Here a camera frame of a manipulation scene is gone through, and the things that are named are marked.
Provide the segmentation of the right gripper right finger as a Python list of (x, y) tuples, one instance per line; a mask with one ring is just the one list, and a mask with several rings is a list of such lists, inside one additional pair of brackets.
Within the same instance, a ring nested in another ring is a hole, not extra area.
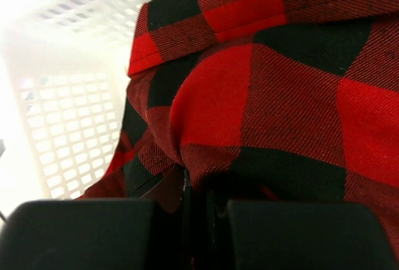
[(397, 269), (373, 212), (357, 203), (229, 200), (207, 194), (220, 269)]

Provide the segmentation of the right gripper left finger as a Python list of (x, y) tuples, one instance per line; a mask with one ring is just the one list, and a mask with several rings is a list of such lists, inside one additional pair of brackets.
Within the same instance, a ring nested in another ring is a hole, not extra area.
[(189, 269), (190, 195), (173, 170), (137, 198), (24, 203), (1, 232), (1, 268)]

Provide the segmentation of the red black plaid shirt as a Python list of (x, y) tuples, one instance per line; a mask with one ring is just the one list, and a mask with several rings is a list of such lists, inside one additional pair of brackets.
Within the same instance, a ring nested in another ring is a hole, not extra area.
[(207, 194), (357, 203), (398, 261), (398, 0), (152, 0), (118, 145), (83, 198), (191, 183), (189, 269), (220, 269)]

